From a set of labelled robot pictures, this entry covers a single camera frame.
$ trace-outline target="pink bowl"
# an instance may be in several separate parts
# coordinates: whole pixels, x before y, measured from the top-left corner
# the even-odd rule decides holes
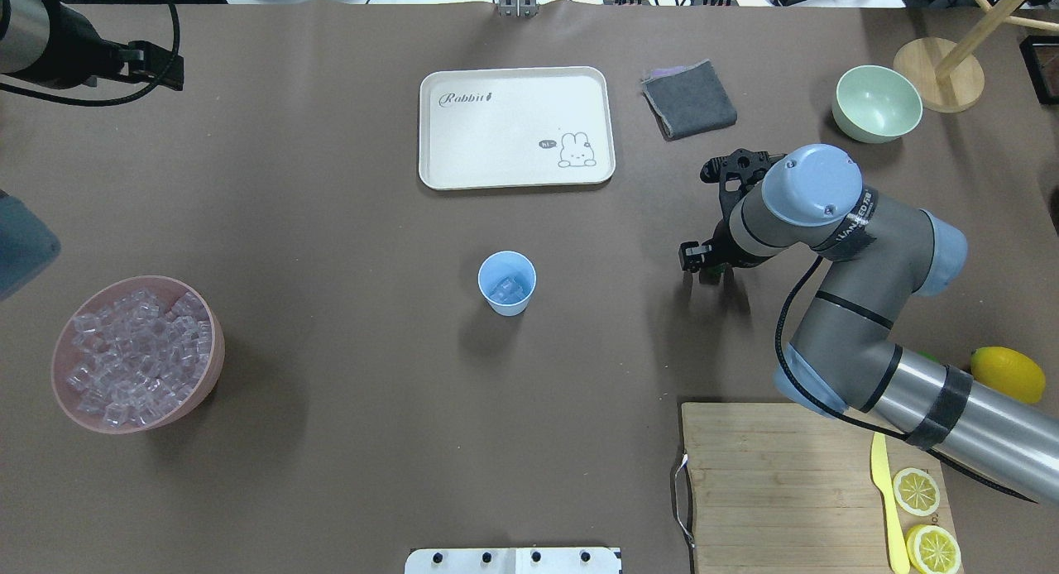
[[[147,426],[141,427],[132,424],[124,424],[121,427],[114,428],[103,423],[103,415],[88,415],[77,411],[80,395],[71,390],[64,381],[65,375],[69,374],[84,357],[84,353],[73,346],[72,341],[76,334],[73,326],[73,318],[89,311],[98,311],[116,300],[144,287],[155,291],[155,294],[158,295],[158,299],[166,307],[176,303],[176,300],[180,299],[184,293],[191,292],[193,295],[196,295],[202,302],[202,306],[205,307],[207,315],[210,317],[210,326],[212,326],[213,330],[213,346],[211,347],[210,359],[207,362],[205,374],[202,375],[202,378],[192,391],[191,396],[184,399],[179,407]],[[59,402],[59,407],[62,408],[62,412],[84,428],[98,433],[146,431],[172,424],[196,408],[213,390],[213,387],[217,382],[217,377],[220,375],[220,366],[223,362],[225,335],[220,331],[220,322],[217,321],[217,317],[198,291],[181,283],[181,281],[167,276],[134,276],[120,283],[114,283],[95,293],[92,299],[87,300],[85,305],[82,305],[72,315],[70,320],[67,321],[67,325],[62,328],[62,334],[59,335],[59,340],[55,343],[55,353],[52,355],[52,390],[55,393],[55,399]]]

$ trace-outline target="tabletop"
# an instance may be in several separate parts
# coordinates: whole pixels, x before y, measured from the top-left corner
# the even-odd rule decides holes
[[[168,42],[162,7],[83,12],[106,38]],[[983,43],[986,90],[965,113],[928,111],[885,145],[829,118],[844,70],[887,66],[916,36],[957,39],[972,10],[180,12],[182,92],[98,110],[0,96],[3,190],[64,245],[0,306],[0,571],[380,573],[416,548],[536,543],[620,546],[626,572],[687,572],[669,491],[679,403],[783,399],[772,331],[812,258],[794,249],[720,286],[680,272],[678,245],[720,216],[701,164],[738,147],[840,145],[867,183],[967,234],[964,274],[909,303],[898,344],[956,364],[1011,346],[1059,370],[1046,204],[1059,116],[1037,103],[1023,33]],[[738,122],[667,142],[640,80],[703,58]],[[420,80],[519,66],[600,70],[613,178],[425,186]],[[492,313],[475,285],[501,249],[538,272],[518,318]],[[137,274],[204,295],[226,365],[178,423],[95,434],[56,405],[52,347],[79,303]],[[1059,414],[1055,387],[1040,408]],[[968,572],[1054,570],[1059,512],[946,481]]]

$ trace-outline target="mint green bowl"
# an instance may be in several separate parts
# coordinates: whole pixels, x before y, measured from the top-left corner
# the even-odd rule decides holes
[[[916,87],[895,70],[858,66],[840,77],[831,114],[846,136],[867,144],[882,144],[919,125],[923,103]]]

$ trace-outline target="lemon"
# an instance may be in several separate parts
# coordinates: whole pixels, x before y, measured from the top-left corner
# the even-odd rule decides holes
[[[941,490],[934,477],[925,470],[907,468],[894,476],[897,505],[913,516],[930,516],[941,503]]]
[[[917,524],[909,530],[904,546],[909,560],[922,574],[955,574],[959,570],[956,537],[934,524]]]
[[[1022,402],[1037,402],[1044,394],[1044,372],[1040,365],[1007,347],[986,346],[971,354],[971,375]]]

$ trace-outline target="knife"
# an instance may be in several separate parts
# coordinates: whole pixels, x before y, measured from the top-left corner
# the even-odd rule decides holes
[[[890,480],[890,459],[886,456],[886,436],[876,433],[872,438],[872,482],[882,492],[882,505],[886,512],[886,549],[890,552],[890,570],[895,574],[909,574],[908,550],[900,521],[897,520],[897,502],[894,500],[894,484]]]

